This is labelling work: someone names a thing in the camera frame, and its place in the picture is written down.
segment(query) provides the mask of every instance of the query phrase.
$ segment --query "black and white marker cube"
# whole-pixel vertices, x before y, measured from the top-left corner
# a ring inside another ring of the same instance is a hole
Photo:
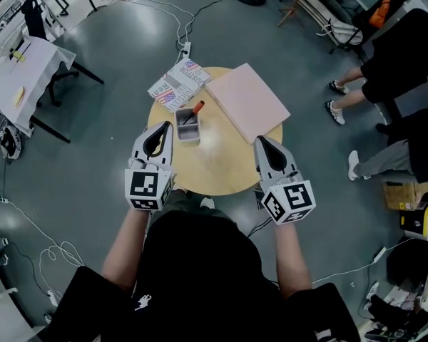
[[[171,171],[126,169],[126,199],[135,209],[162,210],[173,188]]]
[[[271,186],[262,204],[276,224],[296,222],[315,208],[315,199],[309,180]]]

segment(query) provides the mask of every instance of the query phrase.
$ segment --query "white table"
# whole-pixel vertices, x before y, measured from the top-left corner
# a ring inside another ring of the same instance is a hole
[[[18,51],[25,51],[24,62],[12,58],[0,66],[0,110],[30,137],[30,118],[39,98],[60,64],[70,69],[76,54],[37,37],[29,37]],[[15,108],[13,99],[20,87],[24,87],[24,98]]]

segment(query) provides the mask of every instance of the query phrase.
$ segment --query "gray floor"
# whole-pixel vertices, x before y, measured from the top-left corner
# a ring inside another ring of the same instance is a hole
[[[214,0],[161,1],[196,11]],[[234,68],[248,62],[291,112],[283,125],[283,143],[311,181],[317,201],[317,209],[297,229],[312,276],[319,279],[369,263],[382,246],[395,244],[401,232],[397,213],[384,205],[378,181],[347,179],[352,149],[365,159],[384,146],[384,138],[374,132],[374,124],[381,121],[379,112],[365,103],[347,111],[347,124],[339,127],[322,107],[335,97],[326,84],[358,65],[357,59],[342,51],[328,55],[331,41],[315,35],[318,26],[302,11],[277,28],[281,6],[277,0],[261,7],[236,0],[211,6],[194,23],[191,57],[202,66]],[[7,169],[6,196],[58,242],[74,243],[96,271],[128,208],[123,169],[153,103],[146,90],[176,59],[175,28],[171,16],[119,1],[65,33],[57,43],[76,52],[79,62],[106,84],[83,76],[57,83],[56,95],[63,105],[52,107],[46,94],[36,115],[72,143],[37,128],[21,158]],[[0,158],[0,187],[2,171]],[[215,201],[244,232],[267,217],[257,210],[252,190]],[[41,250],[50,245],[12,206],[3,204],[0,234],[16,242],[37,267]],[[258,232],[253,241],[262,255],[264,274],[276,280],[272,227]],[[43,323],[43,312],[53,310],[49,299],[35,287],[27,260],[13,249],[9,256],[6,274],[19,289],[19,303],[34,323]],[[384,260],[371,268],[372,279],[385,279]],[[62,291],[75,271],[61,256],[55,262],[46,257],[43,269],[48,282]],[[330,280],[357,323],[362,322],[357,307],[366,276],[360,271]],[[382,285],[380,293],[388,288]]]

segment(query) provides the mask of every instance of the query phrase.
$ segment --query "american flag print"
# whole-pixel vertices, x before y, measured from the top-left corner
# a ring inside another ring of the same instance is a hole
[[[193,62],[192,60],[185,62],[185,65],[187,66],[187,68],[189,70],[193,70],[194,68],[198,67],[198,65],[195,62]]]
[[[156,100],[160,104],[169,103],[170,101],[176,99],[176,95],[173,90],[166,91],[164,93],[161,93],[159,96],[156,97]]]

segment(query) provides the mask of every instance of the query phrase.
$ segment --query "book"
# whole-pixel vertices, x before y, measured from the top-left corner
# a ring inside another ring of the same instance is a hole
[[[184,106],[211,79],[203,67],[183,58],[148,90],[170,113]]]
[[[212,80],[206,84],[206,90],[250,144],[290,116],[279,98],[247,63]]]

